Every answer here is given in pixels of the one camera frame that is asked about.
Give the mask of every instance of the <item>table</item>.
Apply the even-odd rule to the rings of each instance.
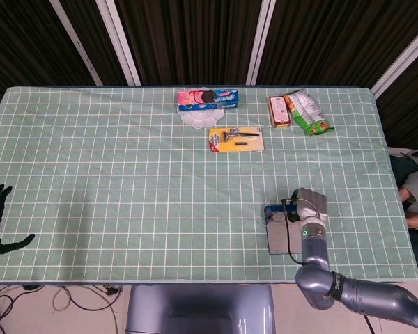
[[[317,137],[270,127],[267,97],[239,88],[217,126],[261,126],[263,152],[214,153],[176,113],[180,87],[9,88],[0,183],[12,185],[0,283],[278,283],[263,208],[303,186],[324,193],[331,269],[418,280],[375,100],[367,88],[308,88],[335,126]]]

